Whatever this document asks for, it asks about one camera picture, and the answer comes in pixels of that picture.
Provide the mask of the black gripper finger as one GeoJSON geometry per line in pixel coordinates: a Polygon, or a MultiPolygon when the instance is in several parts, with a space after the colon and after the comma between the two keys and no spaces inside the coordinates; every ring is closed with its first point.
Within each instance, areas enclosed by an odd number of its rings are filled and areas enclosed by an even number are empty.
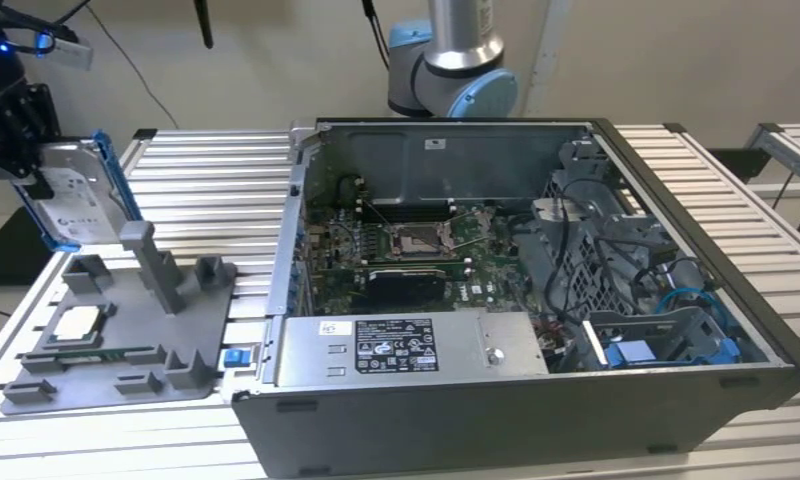
{"type": "Polygon", "coordinates": [[[41,173],[41,146],[61,138],[61,127],[46,84],[25,86],[17,100],[14,118],[19,122],[19,162],[30,177],[23,190],[33,200],[49,200],[54,192],[41,173]]]}

